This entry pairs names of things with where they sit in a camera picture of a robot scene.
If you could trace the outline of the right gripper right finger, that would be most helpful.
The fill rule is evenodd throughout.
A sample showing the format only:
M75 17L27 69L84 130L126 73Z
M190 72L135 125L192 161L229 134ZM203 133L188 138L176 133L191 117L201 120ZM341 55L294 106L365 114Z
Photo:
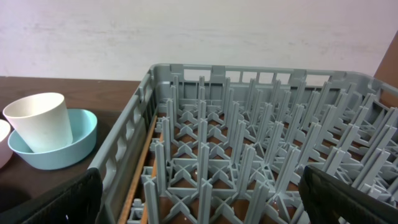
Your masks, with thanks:
M306 166L298 184L311 223L397 224L397 209L343 183L314 166Z

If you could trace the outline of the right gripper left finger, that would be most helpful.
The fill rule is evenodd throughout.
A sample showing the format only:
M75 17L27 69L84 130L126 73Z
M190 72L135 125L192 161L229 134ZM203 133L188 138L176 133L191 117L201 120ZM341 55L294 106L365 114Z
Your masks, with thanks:
M1 223L94 223L103 183L97 168L60 184L43 195L1 211Z

